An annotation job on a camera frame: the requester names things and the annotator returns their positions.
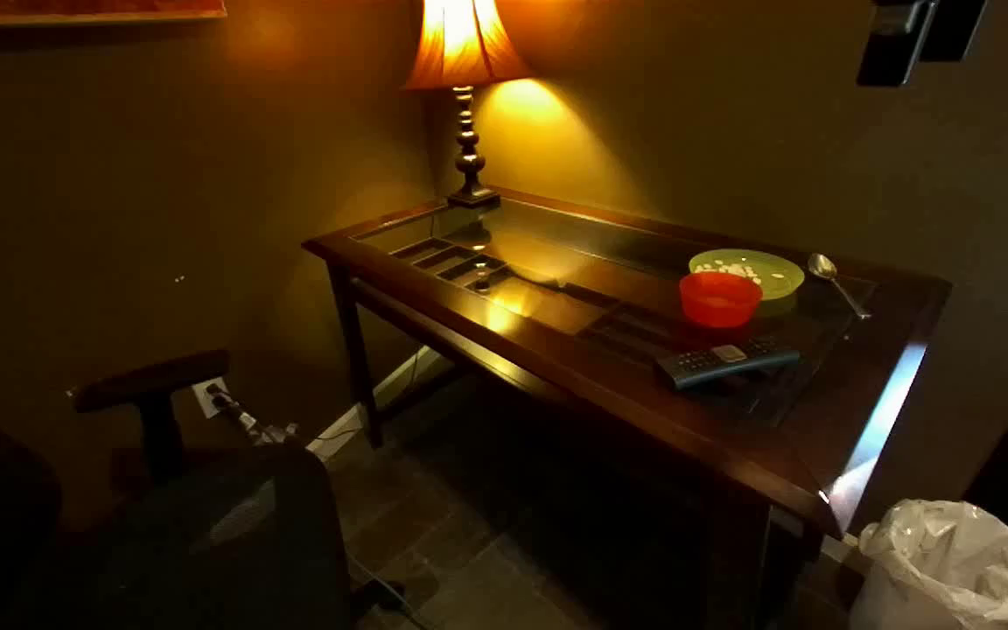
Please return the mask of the pink-red plastic bowl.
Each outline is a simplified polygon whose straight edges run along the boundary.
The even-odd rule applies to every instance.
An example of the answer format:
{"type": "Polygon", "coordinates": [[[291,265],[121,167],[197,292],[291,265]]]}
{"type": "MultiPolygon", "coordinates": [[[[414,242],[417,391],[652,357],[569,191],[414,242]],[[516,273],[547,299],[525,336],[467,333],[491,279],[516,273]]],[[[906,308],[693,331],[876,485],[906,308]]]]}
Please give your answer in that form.
{"type": "Polygon", "coordinates": [[[687,273],[679,279],[681,318],[704,331],[740,331],[751,324],[763,292],[735,273],[687,273]]]}

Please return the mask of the yellow-green plate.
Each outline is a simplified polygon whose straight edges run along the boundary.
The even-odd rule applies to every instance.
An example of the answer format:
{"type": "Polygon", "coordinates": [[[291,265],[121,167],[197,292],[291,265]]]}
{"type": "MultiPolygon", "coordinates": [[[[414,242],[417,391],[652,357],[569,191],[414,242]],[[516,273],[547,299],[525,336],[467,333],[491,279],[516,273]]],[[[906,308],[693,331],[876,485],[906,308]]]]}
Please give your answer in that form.
{"type": "Polygon", "coordinates": [[[735,273],[763,292],[759,311],[789,311],[803,287],[803,269],[763,250],[704,250],[687,264],[689,273],[735,273]]]}

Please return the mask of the black remote control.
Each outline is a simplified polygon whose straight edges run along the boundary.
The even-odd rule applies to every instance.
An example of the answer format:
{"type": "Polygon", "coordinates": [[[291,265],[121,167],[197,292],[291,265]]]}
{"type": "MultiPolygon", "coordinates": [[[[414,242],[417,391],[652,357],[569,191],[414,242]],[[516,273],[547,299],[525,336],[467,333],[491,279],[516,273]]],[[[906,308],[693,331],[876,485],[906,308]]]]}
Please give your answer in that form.
{"type": "Polygon", "coordinates": [[[718,380],[735,380],[746,371],[774,371],[799,360],[799,352],[751,352],[751,347],[705,347],[659,357],[659,371],[668,380],[670,390],[689,390],[718,380]]]}

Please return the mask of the dark wooden glass-top desk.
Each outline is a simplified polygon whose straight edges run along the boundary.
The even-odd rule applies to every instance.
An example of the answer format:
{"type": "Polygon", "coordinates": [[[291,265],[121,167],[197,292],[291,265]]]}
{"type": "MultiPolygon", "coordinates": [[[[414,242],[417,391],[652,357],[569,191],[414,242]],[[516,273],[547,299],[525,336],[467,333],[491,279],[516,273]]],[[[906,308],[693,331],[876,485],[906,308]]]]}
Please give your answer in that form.
{"type": "Polygon", "coordinates": [[[547,403],[554,429],[705,525],[704,628],[767,630],[799,566],[842,535],[911,403],[947,284],[847,264],[789,311],[714,333],[681,318],[711,233],[509,194],[474,215],[397,212],[306,242],[332,279],[353,391],[372,391],[359,318],[547,403]],[[670,390],[659,357],[799,352],[774,371],[670,390]]]}

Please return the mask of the table lamp with orange shade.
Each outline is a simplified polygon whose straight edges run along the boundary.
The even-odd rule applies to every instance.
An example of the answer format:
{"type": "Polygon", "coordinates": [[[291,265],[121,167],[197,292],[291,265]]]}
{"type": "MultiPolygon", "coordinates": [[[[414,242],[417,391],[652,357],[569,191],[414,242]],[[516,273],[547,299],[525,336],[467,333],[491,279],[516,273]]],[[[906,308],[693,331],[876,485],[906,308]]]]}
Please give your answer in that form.
{"type": "Polygon", "coordinates": [[[418,0],[418,38],[406,86],[414,93],[450,93],[458,108],[460,185],[446,198],[450,207],[493,212],[500,198],[479,181],[486,167],[474,135],[474,89],[516,82],[527,73],[525,58],[509,44],[497,0],[418,0]]]}

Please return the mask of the dark office chair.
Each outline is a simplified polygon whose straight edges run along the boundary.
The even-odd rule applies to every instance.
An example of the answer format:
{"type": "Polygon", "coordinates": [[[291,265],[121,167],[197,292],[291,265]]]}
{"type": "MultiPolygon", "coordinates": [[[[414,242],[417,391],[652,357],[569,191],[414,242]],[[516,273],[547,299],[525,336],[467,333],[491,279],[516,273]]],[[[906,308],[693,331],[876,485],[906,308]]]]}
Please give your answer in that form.
{"type": "Polygon", "coordinates": [[[170,396],[225,371],[201,352],[74,396],[81,412],[135,405],[154,472],[75,535],[52,465],[0,430],[0,630],[353,630],[325,465],[301,446],[185,458],[170,396]]]}

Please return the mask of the white lined trash bin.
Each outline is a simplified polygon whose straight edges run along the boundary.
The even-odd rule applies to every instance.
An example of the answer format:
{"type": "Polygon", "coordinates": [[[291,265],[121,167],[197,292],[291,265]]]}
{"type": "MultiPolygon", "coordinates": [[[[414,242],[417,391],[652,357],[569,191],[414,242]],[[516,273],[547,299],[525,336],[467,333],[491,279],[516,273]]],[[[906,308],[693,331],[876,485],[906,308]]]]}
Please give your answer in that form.
{"type": "Polygon", "coordinates": [[[899,500],[857,535],[847,630],[1008,630],[1008,525],[964,500],[899,500]]]}

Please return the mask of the white wall outlet with plug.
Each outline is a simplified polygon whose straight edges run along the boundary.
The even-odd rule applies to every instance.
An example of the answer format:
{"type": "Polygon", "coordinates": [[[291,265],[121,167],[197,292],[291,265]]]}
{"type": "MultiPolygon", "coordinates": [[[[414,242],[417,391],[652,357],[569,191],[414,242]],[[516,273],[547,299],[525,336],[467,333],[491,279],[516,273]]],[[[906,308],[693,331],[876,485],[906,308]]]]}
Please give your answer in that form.
{"type": "Polygon", "coordinates": [[[192,387],[197,405],[205,420],[228,410],[228,381],[225,380],[205,380],[192,387]]]}

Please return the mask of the framed picture on wall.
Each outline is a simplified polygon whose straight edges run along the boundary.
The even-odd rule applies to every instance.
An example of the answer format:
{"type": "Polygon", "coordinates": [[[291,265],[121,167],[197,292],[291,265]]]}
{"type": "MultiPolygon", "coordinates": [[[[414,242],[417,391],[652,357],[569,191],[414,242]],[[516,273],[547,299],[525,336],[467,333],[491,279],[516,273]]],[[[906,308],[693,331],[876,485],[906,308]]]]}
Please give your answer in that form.
{"type": "Polygon", "coordinates": [[[0,0],[0,28],[214,17],[228,17],[228,0],[0,0]]]}

